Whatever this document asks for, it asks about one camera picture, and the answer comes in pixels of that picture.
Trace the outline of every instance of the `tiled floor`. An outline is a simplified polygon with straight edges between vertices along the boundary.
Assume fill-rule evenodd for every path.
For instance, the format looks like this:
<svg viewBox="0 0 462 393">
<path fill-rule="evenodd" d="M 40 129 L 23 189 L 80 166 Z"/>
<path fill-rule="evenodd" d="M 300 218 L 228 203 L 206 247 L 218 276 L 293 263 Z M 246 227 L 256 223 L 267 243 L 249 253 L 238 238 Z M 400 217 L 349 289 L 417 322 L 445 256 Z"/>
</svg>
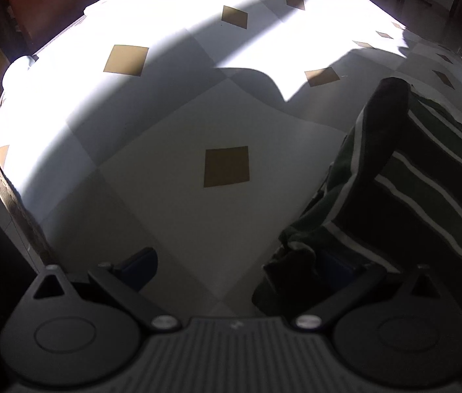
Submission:
<svg viewBox="0 0 462 393">
<path fill-rule="evenodd" d="M 436 3 L 429 7 L 419 0 L 371 0 L 422 38 L 443 44 L 462 56 L 462 24 L 449 18 L 449 11 Z"/>
<path fill-rule="evenodd" d="M 406 0 L 397 4 L 396 0 L 372 0 L 386 12 L 406 25 L 413 33 L 438 42 L 462 56 L 462 25 L 458 20 L 449 19 L 449 13 L 444 8 L 433 5 L 428 7 L 419 0 Z M 42 262 L 31 249 L 22 231 L 12 221 L 9 213 L 0 201 L 0 227 L 7 233 L 18 250 L 38 270 Z"/>
</svg>

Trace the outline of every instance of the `white stripe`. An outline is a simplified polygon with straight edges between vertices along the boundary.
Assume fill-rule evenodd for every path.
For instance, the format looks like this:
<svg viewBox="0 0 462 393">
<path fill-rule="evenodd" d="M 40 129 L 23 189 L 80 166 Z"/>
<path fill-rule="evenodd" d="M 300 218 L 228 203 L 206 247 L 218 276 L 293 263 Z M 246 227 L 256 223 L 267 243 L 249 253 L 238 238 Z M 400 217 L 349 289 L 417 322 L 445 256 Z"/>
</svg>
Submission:
<svg viewBox="0 0 462 393">
<path fill-rule="evenodd" d="M 419 215 L 423 221 L 429 224 L 429 226 L 431 226 L 436 232 L 445 238 L 451 247 L 458 253 L 458 255 L 462 257 L 462 248 L 460 248 L 460 246 L 457 244 L 457 241 L 454 240 L 453 236 L 444 228 L 439 226 L 433 219 L 431 219 L 422 209 L 422 207 L 420 207 L 413 199 L 400 192 L 391 181 L 389 181 L 381 174 L 376 176 L 375 180 L 381 185 L 385 186 L 395 197 L 406 203 L 413 211 Z"/>
<path fill-rule="evenodd" d="M 440 193 L 444 197 L 444 199 L 451 205 L 451 207 L 454 208 L 454 210 L 458 213 L 458 215 L 462 218 L 462 207 L 458 205 L 458 203 L 447 193 L 447 191 L 441 187 L 438 183 L 434 182 L 431 180 L 429 177 L 425 176 L 421 171 L 416 169 L 411 163 L 407 160 L 407 158 L 402 155 L 399 152 L 393 152 L 393 156 L 402 161 L 402 163 L 407 167 L 411 173 L 413 173 L 415 176 L 417 176 L 420 180 L 422 180 L 424 183 L 428 184 L 431 186 L 434 190 Z"/>
<path fill-rule="evenodd" d="M 303 242 L 300 242 L 300 241 L 288 242 L 288 248 L 292 250 L 299 250 L 299 249 L 305 248 L 311 251 L 313 254 L 315 253 L 313 248 L 311 248 L 308 244 L 304 244 Z"/>
<path fill-rule="evenodd" d="M 344 244 L 346 247 L 352 249 L 353 251 L 362 254 L 365 258 L 374 261 L 375 263 L 380 264 L 381 266 L 385 267 L 386 270 L 390 273 L 399 273 L 400 271 L 397 270 L 391 263 L 387 260 L 375 254 L 371 250 L 361 246 L 358 242 L 356 242 L 353 238 L 349 235 L 345 234 L 337 225 L 334 223 L 328 223 L 324 226 L 327 231 L 332 234 L 339 242 Z"/>
<path fill-rule="evenodd" d="M 344 206 L 344 202 L 346 201 L 347 196 L 349 195 L 353 183 L 355 182 L 355 179 L 358 175 L 358 168 L 360 165 L 360 152 L 362 148 L 363 124 L 364 109 L 362 109 L 360 115 L 358 115 L 357 122 L 355 124 L 355 138 L 353 140 L 353 154 L 351 156 L 351 177 L 342 187 L 342 190 L 340 190 L 340 193 L 338 194 L 335 203 L 332 205 L 331 210 L 329 210 L 329 213 L 327 214 L 322 224 L 327 224 L 338 215 L 338 213 Z"/>
<path fill-rule="evenodd" d="M 415 115 L 409 111 L 408 116 L 413 120 L 413 122 L 420 127 L 420 129 L 431 139 L 434 143 L 436 143 L 439 147 L 441 147 L 448 155 L 450 155 L 454 160 L 458 161 L 462 164 L 462 158 L 458 157 L 454 154 L 451 150 L 446 148 L 442 142 L 440 142 L 436 137 L 434 137 L 431 132 L 419 121 Z"/>
<path fill-rule="evenodd" d="M 326 177 L 321 182 L 321 185 L 324 186 L 324 195 L 327 193 L 327 181 L 329 180 L 329 175 L 331 174 L 331 168 L 332 168 L 334 163 L 335 163 L 335 161 L 333 161 L 331 164 L 329 164 L 329 167 L 327 168 L 327 172 L 326 172 Z"/>
<path fill-rule="evenodd" d="M 462 132 L 456 128 L 453 124 L 451 124 L 447 119 L 445 119 L 442 115 L 440 115 L 435 109 L 433 109 L 428 104 L 420 102 L 431 114 L 433 114 L 436 118 L 438 118 L 441 122 L 444 123 L 446 127 L 451 129 L 453 133 L 455 133 L 461 140 L 462 140 Z"/>
</svg>

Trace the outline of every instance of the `ribbed panel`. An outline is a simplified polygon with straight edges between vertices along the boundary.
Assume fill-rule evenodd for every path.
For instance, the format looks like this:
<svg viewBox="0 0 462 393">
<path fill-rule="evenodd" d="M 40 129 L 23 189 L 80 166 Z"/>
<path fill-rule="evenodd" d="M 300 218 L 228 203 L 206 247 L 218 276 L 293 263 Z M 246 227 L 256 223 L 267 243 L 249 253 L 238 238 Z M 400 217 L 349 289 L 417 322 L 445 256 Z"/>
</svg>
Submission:
<svg viewBox="0 0 462 393">
<path fill-rule="evenodd" d="M 184 333 L 150 341 L 143 371 L 126 391 L 345 391 L 326 369 L 316 340 L 291 332 L 276 319 L 195 320 Z"/>
</svg>

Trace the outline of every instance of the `triangular cutout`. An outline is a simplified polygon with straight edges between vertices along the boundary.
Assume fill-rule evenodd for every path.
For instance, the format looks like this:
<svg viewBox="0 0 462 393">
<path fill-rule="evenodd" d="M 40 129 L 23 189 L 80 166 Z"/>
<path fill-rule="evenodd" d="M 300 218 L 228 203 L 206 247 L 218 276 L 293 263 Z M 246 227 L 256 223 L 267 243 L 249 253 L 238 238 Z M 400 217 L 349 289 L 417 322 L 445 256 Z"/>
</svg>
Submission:
<svg viewBox="0 0 462 393">
<path fill-rule="evenodd" d="M 420 275 L 416 280 L 416 284 L 411 291 L 411 295 L 415 295 L 417 297 L 428 297 L 432 299 L 440 298 L 440 294 L 436 287 L 433 285 L 429 277 L 424 274 Z"/>
<path fill-rule="evenodd" d="M 40 287 L 38 287 L 38 290 L 35 293 L 35 298 L 39 300 L 47 299 L 49 297 L 58 297 L 59 295 L 64 295 L 64 290 L 62 290 L 57 277 L 54 274 L 50 274 L 49 276 L 46 276 Z"/>
</svg>

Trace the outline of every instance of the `grout line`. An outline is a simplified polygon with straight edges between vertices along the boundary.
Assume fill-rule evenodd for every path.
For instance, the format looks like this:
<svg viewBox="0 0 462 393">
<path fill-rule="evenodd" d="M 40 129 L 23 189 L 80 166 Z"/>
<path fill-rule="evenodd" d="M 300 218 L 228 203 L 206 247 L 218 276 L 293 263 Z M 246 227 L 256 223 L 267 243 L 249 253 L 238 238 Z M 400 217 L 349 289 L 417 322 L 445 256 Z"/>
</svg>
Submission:
<svg viewBox="0 0 462 393">
<path fill-rule="evenodd" d="M 28 247 L 31 247 L 31 244 L 27 244 L 27 246 L 26 246 L 26 244 L 24 243 L 24 240 L 22 239 L 22 235 L 20 235 L 20 233 L 18 232 L 18 227 L 17 227 L 16 223 L 13 221 L 12 218 L 11 218 L 11 223 L 13 223 L 13 226 L 15 226 L 16 234 L 18 234 L 18 237 L 20 238 L 20 242 L 24 246 L 24 249 L 26 250 L 26 253 L 29 256 L 29 259 L 31 260 L 31 263 L 33 264 L 33 268 L 35 269 L 36 272 L 38 272 L 38 269 L 37 269 L 36 264 L 35 264 L 35 262 L 33 260 L 33 257 L 31 257 L 31 253 L 29 252 L 29 249 L 28 249 Z"/>
</svg>

